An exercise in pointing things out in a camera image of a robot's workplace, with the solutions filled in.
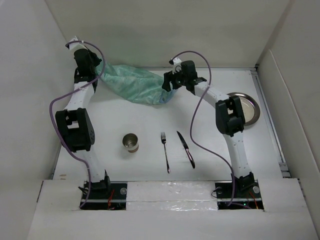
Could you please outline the green patterned cloth placemat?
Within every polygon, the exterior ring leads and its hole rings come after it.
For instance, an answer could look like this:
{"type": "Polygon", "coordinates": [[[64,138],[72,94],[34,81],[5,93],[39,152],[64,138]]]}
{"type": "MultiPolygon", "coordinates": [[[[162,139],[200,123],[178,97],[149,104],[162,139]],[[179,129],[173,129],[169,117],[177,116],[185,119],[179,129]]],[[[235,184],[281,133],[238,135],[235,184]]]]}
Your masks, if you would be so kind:
{"type": "Polygon", "coordinates": [[[176,91],[162,89],[164,78],[146,69],[129,65],[105,66],[99,64],[95,68],[101,74],[100,79],[116,95],[125,100],[143,105],[161,105],[169,102],[176,91]]]}

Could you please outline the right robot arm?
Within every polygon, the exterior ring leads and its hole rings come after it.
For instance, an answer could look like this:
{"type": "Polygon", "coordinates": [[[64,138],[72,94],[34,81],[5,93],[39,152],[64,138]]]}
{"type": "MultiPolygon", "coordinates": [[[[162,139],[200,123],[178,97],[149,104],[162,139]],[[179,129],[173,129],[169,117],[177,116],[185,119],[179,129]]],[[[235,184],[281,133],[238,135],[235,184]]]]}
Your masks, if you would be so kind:
{"type": "Polygon", "coordinates": [[[198,76],[192,60],[181,61],[176,57],[169,63],[172,70],[164,74],[162,88],[169,92],[185,87],[214,107],[215,124],[226,141],[233,170],[231,191],[235,196],[243,197],[254,185],[255,179],[244,146],[243,131],[246,121],[240,98],[210,86],[205,78],[198,76]]]}

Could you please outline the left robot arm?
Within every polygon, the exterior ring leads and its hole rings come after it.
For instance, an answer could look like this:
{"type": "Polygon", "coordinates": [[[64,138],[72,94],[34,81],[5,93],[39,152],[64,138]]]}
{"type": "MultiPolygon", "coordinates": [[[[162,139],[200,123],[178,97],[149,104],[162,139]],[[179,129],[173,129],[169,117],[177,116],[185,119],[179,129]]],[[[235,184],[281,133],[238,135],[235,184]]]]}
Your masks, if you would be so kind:
{"type": "Polygon", "coordinates": [[[68,149],[88,165],[90,180],[79,189],[91,200],[106,199],[112,193],[111,182],[94,150],[96,135],[87,111],[98,82],[83,87],[97,77],[96,67],[102,60],[87,48],[77,49],[73,55],[77,64],[74,89],[79,91],[72,94],[65,109],[55,113],[55,120],[68,149]]]}

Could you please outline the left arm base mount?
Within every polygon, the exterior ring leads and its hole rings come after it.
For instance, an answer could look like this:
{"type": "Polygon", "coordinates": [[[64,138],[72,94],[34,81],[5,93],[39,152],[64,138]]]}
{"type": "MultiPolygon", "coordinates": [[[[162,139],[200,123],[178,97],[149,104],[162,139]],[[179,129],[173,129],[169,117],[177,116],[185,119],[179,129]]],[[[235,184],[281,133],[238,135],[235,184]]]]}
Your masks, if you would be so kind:
{"type": "Polygon", "coordinates": [[[86,192],[82,193],[80,201],[81,210],[109,210],[122,211],[126,210],[127,203],[127,182],[111,182],[110,191],[103,193],[99,191],[91,191],[86,203],[81,206],[86,199],[86,192]]]}

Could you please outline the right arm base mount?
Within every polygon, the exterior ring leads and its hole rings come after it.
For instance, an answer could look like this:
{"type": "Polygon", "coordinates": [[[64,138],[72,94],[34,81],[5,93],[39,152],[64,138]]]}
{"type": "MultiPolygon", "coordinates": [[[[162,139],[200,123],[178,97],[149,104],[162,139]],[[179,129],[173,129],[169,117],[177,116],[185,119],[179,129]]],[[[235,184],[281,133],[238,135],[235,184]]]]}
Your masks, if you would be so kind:
{"type": "Polygon", "coordinates": [[[215,189],[211,196],[217,200],[219,210],[264,210],[259,183],[240,192],[234,192],[232,203],[233,184],[230,181],[215,182],[215,189]]]}

